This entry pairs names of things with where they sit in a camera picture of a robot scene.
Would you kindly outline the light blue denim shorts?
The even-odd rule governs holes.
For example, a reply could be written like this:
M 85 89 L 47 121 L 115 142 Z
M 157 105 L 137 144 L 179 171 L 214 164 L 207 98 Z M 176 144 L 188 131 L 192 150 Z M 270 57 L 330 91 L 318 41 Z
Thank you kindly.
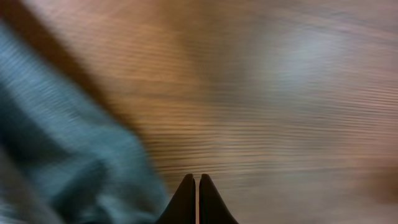
M 169 201 L 137 136 L 1 24 L 1 222 L 154 223 Z

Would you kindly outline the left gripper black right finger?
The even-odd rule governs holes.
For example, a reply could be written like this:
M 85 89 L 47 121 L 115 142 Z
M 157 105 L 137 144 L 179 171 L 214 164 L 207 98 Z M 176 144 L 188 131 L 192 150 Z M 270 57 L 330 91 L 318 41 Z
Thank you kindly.
M 199 184 L 199 222 L 200 224 L 238 224 L 208 174 L 201 175 Z

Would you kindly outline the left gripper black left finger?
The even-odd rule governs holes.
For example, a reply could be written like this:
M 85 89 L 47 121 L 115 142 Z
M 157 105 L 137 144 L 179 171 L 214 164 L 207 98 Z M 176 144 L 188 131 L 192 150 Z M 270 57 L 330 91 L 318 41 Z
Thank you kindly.
M 195 187 L 193 174 L 187 174 L 155 224 L 195 224 Z

